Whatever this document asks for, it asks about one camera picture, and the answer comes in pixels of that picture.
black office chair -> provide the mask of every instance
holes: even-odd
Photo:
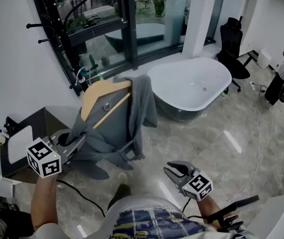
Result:
[[[248,70],[237,60],[242,39],[240,29],[241,23],[235,18],[228,18],[228,22],[220,27],[222,47],[217,55],[218,61],[229,70],[232,83],[238,87],[238,92],[241,91],[241,87],[234,79],[247,79],[250,77]]]

white column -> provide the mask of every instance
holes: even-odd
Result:
[[[241,31],[243,32],[243,38],[240,46],[240,55],[245,54],[251,50],[260,51],[255,42],[262,43],[260,41],[260,29],[262,28],[261,19],[265,18],[267,14],[269,0],[248,0],[246,10],[241,21]]]
[[[185,15],[186,0],[166,0],[164,41],[168,45],[178,44]]]
[[[202,51],[215,0],[191,0],[183,55],[199,57]]]

shoe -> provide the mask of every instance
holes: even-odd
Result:
[[[127,175],[125,173],[120,173],[117,177],[117,181],[118,183],[121,185],[121,184],[125,184],[127,185],[128,184],[128,178],[127,178]]]

human arm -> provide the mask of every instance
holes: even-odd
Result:
[[[198,204],[200,214],[203,217],[210,216],[220,211],[220,207],[216,204],[216,202],[210,196],[206,196],[203,200],[201,200],[200,202],[197,202],[197,204]],[[220,224],[218,221],[214,221],[211,225],[217,229],[220,228]]]
[[[35,231],[47,223],[58,224],[56,208],[56,184],[58,174],[38,178],[31,202],[31,219]]]

freestanding bathtub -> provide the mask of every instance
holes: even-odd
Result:
[[[178,121],[198,117],[231,83],[223,64],[204,57],[157,65],[147,75],[156,104]]]

